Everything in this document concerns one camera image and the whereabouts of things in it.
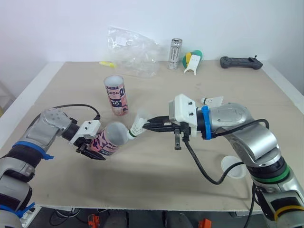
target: clear plastic bag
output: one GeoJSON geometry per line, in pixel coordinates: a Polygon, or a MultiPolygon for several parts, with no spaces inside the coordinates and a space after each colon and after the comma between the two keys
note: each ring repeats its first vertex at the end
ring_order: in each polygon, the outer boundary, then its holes
{"type": "Polygon", "coordinates": [[[118,73],[152,77],[159,70],[159,45],[139,33],[109,27],[108,48],[118,73]]]}

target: orange object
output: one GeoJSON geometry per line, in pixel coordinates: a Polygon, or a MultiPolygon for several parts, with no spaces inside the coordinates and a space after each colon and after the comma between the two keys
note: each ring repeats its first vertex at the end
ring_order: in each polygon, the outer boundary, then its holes
{"type": "Polygon", "coordinates": [[[211,221],[206,218],[199,221],[199,228],[211,228],[211,221]]]}
{"type": "Polygon", "coordinates": [[[92,214],[87,217],[89,228],[99,228],[99,216],[92,214]]]}

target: silver can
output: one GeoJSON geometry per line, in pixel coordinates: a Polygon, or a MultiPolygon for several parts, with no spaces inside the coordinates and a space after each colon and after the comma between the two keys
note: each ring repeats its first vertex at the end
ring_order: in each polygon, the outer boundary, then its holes
{"type": "Polygon", "coordinates": [[[168,68],[171,70],[177,69],[179,65],[179,57],[181,52],[182,39],[174,38],[171,41],[170,54],[168,60],[168,68]]]}

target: yellow object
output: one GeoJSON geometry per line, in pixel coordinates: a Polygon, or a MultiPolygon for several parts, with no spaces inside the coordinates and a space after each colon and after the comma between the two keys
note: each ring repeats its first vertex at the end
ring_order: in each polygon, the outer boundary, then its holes
{"type": "Polygon", "coordinates": [[[0,117],[3,115],[4,111],[3,109],[0,107],[0,117]]]}
{"type": "Polygon", "coordinates": [[[115,68],[116,64],[109,62],[109,61],[100,61],[99,62],[100,65],[106,66],[106,67],[111,67],[111,68],[115,68]]]}
{"type": "Polygon", "coordinates": [[[187,66],[188,66],[188,64],[189,64],[189,62],[190,62],[191,56],[192,56],[191,52],[188,52],[188,53],[186,54],[186,64],[187,64],[187,66]]]}
{"type": "Polygon", "coordinates": [[[304,210],[304,207],[297,206],[297,205],[291,205],[291,206],[282,207],[282,208],[280,208],[279,210],[276,211],[276,213],[275,213],[275,221],[277,221],[280,213],[282,213],[283,211],[286,211],[286,210],[290,210],[290,209],[304,210]]]}

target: blue ring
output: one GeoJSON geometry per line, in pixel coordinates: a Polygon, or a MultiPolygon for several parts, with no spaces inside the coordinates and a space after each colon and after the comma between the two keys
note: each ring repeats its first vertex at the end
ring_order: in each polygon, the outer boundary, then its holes
{"type": "Polygon", "coordinates": [[[33,208],[35,206],[35,203],[32,203],[31,205],[29,205],[28,207],[24,208],[24,210],[17,210],[17,211],[14,211],[12,208],[9,208],[7,206],[4,206],[4,205],[0,205],[0,209],[1,210],[5,210],[5,211],[8,211],[8,212],[11,212],[11,213],[14,213],[15,215],[17,215],[20,218],[22,218],[23,214],[25,212],[27,212],[29,209],[33,208]]]}
{"type": "Polygon", "coordinates": [[[54,156],[51,156],[49,154],[47,154],[40,146],[37,146],[31,142],[26,142],[26,141],[18,141],[16,142],[12,147],[15,147],[17,145],[23,145],[23,146],[28,146],[31,147],[37,151],[39,151],[42,154],[42,158],[45,160],[49,160],[49,159],[53,159],[54,156]]]}
{"type": "Polygon", "coordinates": [[[206,128],[206,140],[211,139],[211,126],[210,126],[210,119],[209,119],[209,108],[208,106],[203,106],[201,111],[203,112],[205,128],[206,128]]]}

